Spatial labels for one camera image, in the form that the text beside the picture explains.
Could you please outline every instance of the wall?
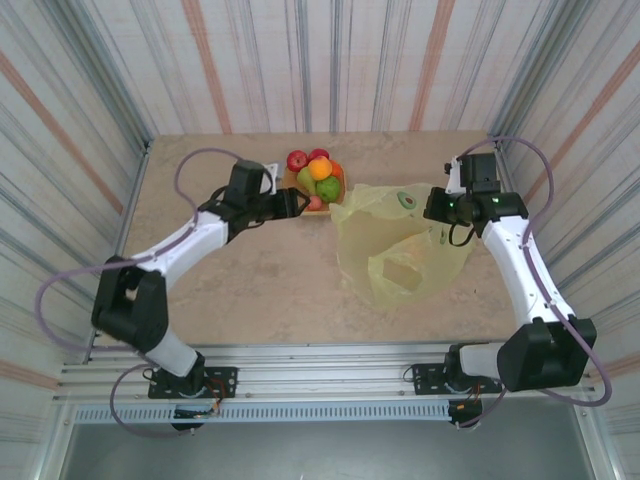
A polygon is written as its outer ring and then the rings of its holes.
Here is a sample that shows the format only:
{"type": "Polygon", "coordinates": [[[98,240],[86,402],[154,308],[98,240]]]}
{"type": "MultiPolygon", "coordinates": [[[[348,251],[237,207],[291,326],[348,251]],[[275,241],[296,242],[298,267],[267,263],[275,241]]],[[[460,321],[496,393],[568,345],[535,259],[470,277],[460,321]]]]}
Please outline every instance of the wall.
{"type": "MultiPolygon", "coordinates": [[[[608,425],[627,477],[638,478],[640,2],[584,5],[566,48],[509,133],[532,140],[553,164],[555,206],[537,241],[565,298],[596,323],[596,350],[614,378],[608,425]]],[[[507,158],[516,189],[538,211],[548,192],[539,160],[513,146],[507,158]]]]}
{"type": "Polygon", "coordinates": [[[559,0],[72,0],[153,135],[487,130],[559,0]]]}
{"type": "MultiPolygon", "coordinates": [[[[65,361],[32,315],[60,270],[113,253],[140,145],[100,97],[47,2],[0,3],[0,477],[23,478],[65,361]]],[[[57,284],[44,311],[88,344],[96,278],[57,284]]]]}

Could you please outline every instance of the orange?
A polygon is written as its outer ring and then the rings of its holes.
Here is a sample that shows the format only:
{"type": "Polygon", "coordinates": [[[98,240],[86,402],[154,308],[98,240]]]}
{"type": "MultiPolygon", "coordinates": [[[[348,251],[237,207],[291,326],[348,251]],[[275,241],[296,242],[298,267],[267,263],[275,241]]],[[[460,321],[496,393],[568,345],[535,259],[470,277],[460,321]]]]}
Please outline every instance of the orange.
{"type": "Polygon", "coordinates": [[[311,178],[313,178],[316,182],[320,180],[324,180],[333,171],[333,166],[327,157],[317,157],[309,162],[309,172],[311,173],[311,178]]]}
{"type": "Polygon", "coordinates": [[[342,167],[338,162],[329,160],[331,162],[331,175],[337,178],[342,178],[342,167]]]}

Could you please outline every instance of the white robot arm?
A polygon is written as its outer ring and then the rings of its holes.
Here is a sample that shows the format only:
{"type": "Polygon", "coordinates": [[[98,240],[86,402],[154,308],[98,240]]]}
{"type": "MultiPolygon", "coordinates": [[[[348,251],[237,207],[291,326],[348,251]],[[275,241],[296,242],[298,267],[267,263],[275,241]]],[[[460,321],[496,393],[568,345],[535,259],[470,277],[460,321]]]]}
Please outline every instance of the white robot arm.
{"type": "MultiPolygon", "coordinates": [[[[277,170],[277,164],[238,161],[229,185],[201,205],[195,219],[132,257],[148,260],[104,271],[100,277],[91,318],[94,327],[128,343],[158,365],[174,393],[190,396],[202,390],[204,358],[171,329],[167,292],[203,257],[243,230],[302,213],[309,199],[295,188],[277,190],[277,170]],[[188,231],[183,241],[165,251],[188,231]]],[[[119,260],[113,257],[109,262],[119,260]]]]}
{"type": "Polygon", "coordinates": [[[595,327],[590,319],[577,319],[558,293],[533,236],[523,244],[529,234],[529,214],[522,199],[517,193],[501,192],[493,154],[454,158],[445,172],[449,183],[446,189],[433,188],[424,217],[452,228],[470,226],[482,239],[507,286],[517,331],[506,342],[454,345],[445,358],[444,381],[454,391],[467,390],[479,377],[497,379],[509,391],[576,385],[588,355],[551,306],[569,319],[589,347],[595,343],[595,327]],[[549,292],[550,301],[541,287],[549,292]]]}

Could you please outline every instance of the yellow plastic bag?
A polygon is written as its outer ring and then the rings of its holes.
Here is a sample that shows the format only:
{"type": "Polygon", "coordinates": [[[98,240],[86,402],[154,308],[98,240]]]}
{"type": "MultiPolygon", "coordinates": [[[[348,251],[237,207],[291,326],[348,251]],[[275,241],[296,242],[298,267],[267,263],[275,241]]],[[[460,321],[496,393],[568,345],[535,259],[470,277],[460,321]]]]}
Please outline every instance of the yellow plastic bag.
{"type": "Polygon", "coordinates": [[[449,225],[422,218],[431,188],[356,185],[341,205],[330,205],[344,282],[368,304],[414,302],[447,288],[462,270],[473,242],[454,247],[449,225]]]}

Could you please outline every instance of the table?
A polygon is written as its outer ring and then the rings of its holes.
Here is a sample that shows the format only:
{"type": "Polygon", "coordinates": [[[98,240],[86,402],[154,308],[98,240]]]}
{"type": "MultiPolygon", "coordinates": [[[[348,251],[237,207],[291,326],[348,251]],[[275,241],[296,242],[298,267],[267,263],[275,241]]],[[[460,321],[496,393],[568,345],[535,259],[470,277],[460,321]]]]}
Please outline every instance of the table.
{"type": "MultiPolygon", "coordinates": [[[[443,163],[484,132],[393,132],[160,136],[142,182],[125,254],[157,243],[189,219],[173,192],[174,171],[192,150],[216,146],[263,163],[322,147],[352,187],[445,185],[443,163]]],[[[227,183],[233,161],[201,154],[181,185],[197,204],[227,183]]],[[[477,242],[445,291],[390,312],[341,287],[337,232],[329,217],[267,222],[243,232],[185,274],[169,293],[176,333],[192,344],[306,344],[504,339],[515,330],[508,293],[491,255],[477,242]]]]}

